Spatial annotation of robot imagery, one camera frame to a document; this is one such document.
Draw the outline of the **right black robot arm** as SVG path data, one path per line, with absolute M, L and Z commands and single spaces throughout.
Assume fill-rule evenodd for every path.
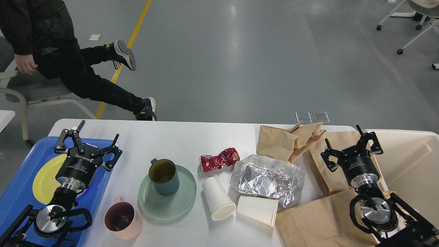
M 373 154 L 383 154 L 375 132 L 363 132 L 359 125 L 358 142 L 335 150 L 328 139 L 321 157 L 335 172 L 341 167 L 347 184 L 356 196 L 349 204 L 349 216 L 359 230 L 372 234 L 379 247 L 437 247 L 438 229 L 395 193 L 386 199 L 378 186 L 380 175 L 372 163 Z

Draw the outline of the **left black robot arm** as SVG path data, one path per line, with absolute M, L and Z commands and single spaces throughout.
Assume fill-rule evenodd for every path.
M 37 142 L 1 197 L 2 247 L 79 246 L 93 223 L 116 142 L 79 136 L 85 125 Z

